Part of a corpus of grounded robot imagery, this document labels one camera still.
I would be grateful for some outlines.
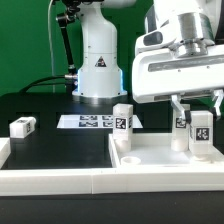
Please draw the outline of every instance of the printed symbol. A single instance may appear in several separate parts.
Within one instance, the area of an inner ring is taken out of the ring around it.
[[[181,118],[176,118],[176,128],[186,128],[186,122],[182,123]]]
[[[208,141],[209,128],[196,128],[196,141]]]
[[[27,120],[18,120],[16,123],[26,123],[27,122]]]
[[[103,116],[103,120],[105,120],[105,121],[113,120],[113,116],[110,116],[110,115],[106,116],[106,115],[104,115]]]
[[[79,122],[79,127],[80,128],[96,128],[98,127],[98,122],[91,122],[91,121]]]
[[[97,116],[83,115],[83,116],[80,116],[80,120],[85,120],[85,121],[97,120]]]
[[[132,127],[132,117],[129,118],[129,128]]]
[[[103,126],[105,128],[112,128],[113,127],[113,122],[103,122]]]
[[[27,133],[29,133],[31,131],[31,125],[30,125],[30,123],[28,123],[26,125],[26,131],[27,131]]]
[[[126,119],[116,118],[116,128],[126,129]]]
[[[103,60],[103,57],[100,57],[99,60],[97,61],[95,67],[107,67],[105,64],[105,61]]]

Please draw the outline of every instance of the white block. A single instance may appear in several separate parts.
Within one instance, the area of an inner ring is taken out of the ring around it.
[[[189,104],[182,104],[185,110],[190,110]],[[173,127],[171,149],[178,152],[189,150],[189,124],[184,125],[180,120],[181,113],[173,110]]]
[[[35,130],[34,117],[21,117],[9,125],[11,138],[25,138]]]
[[[113,107],[113,138],[120,151],[131,150],[133,132],[133,105],[117,104]]]
[[[209,111],[192,111],[189,149],[193,155],[206,156],[213,147],[213,115]]]
[[[0,138],[0,168],[3,166],[11,153],[10,139]]]

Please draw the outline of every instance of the white platform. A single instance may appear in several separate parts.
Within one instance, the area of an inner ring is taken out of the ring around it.
[[[114,168],[0,170],[0,196],[224,190],[224,156],[217,149],[211,163],[192,163],[190,152],[170,151],[170,140],[170,134],[133,134],[131,152],[119,154],[111,134]],[[122,166],[123,156],[142,163]]]

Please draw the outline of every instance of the black table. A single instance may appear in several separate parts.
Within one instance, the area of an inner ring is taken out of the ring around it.
[[[171,132],[169,102],[136,104],[142,132]],[[207,109],[191,101],[193,110]],[[4,170],[109,168],[108,134],[112,129],[57,129],[62,114],[108,115],[114,105],[77,103],[65,94],[7,94],[0,98],[0,136],[22,116],[37,119],[36,131],[11,139]],[[214,144],[224,152],[224,122],[214,124]],[[0,198],[1,223],[222,223],[224,192],[158,192]]]

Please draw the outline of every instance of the black cable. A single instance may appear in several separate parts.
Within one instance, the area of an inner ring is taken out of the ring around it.
[[[93,0],[90,2],[83,2],[83,5],[91,5],[93,3]]]
[[[64,75],[50,76],[50,77],[46,77],[46,78],[43,78],[43,79],[38,79],[38,80],[36,80],[36,81],[30,83],[29,85],[25,86],[24,88],[22,88],[22,89],[19,91],[19,93],[26,93],[26,91],[27,91],[29,88],[31,88],[31,87],[33,87],[33,86],[35,86],[36,84],[39,84],[39,83],[41,83],[41,82],[45,82],[45,81],[49,81],[49,80],[55,80],[55,79],[62,79],[62,78],[63,78],[63,79],[65,78]]]
[[[52,82],[52,83],[40,83],[40,84],[34,84],[30,86],[26,91],[28,91],[30,88],[35,86],[53,86],[53,85],[66,85],[65,82]]]

